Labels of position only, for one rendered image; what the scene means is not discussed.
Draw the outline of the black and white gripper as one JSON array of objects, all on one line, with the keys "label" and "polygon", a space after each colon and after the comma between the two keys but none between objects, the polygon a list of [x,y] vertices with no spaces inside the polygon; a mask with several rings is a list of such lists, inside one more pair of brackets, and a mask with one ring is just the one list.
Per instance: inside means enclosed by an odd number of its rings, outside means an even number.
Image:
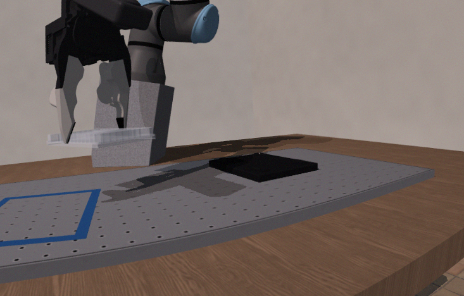
[{"label": "black and white gripper", "polygon": [[[57,108],[65,144],[76,123],[73,112],[77,85],[84,75],[83,66],[99,60],[103,63],[99,65],[101,83],[97,96],[102,103],[116,108],[118,127],[126,128],[131,59],[124,35],[114,24],[73,0],[61,0],[61,17],[46,25],[46,63],[54,65],[57,74],[49,102]],[[104,62],[108,60],[109,63]]]}]

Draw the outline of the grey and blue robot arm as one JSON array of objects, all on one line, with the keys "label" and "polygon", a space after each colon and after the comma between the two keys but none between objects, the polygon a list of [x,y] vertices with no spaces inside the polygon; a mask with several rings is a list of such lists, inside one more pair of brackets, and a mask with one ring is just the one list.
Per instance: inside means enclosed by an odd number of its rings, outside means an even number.
[{"label": "grey and blue robot arm", "polygon": [[129,30],[131,80],[165,84],[164,42],[207,43],[218,30],[218,9],[210,0],[73,0]]}]

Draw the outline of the blue tape outline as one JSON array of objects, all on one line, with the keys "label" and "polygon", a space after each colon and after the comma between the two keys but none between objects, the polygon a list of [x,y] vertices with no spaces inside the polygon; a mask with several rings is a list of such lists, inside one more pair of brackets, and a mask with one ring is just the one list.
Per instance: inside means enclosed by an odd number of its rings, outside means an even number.
[{"label": "blue tape outline", "polygon": [[10,199],[22,199],[22,198],[30,198],[30,197],[43,197],[43,196],[51,196],[51,195],[64,195],[64,194],[77,194],[77,193],[84,193],[84,192],[92,192],[91,196],[89,197],[88,203],[85,207],[80,223],[78,225],[77,231],[74,235],[3,241],[3,242],[0,242],[0,247],[11,246],[11,245],[39,244],[39,243],[46,243],[46,242],[59,242],[59,241],[78,240],[78,239],[87,238],[87,234],[89,231],[92,216],[94,214],[94,210],[96,207],[96,203],[97,203],[100,191],[101,189],[95,189],[95,190],[82,190],[82,191],[75,191],[75,192],[62,192],[62,193],[55,193],[55,194],[28,195],[28,196],[21,196],[21,197],[4,198],[2,201],[0,201],[0,207],[6,202],[8,202]]}]

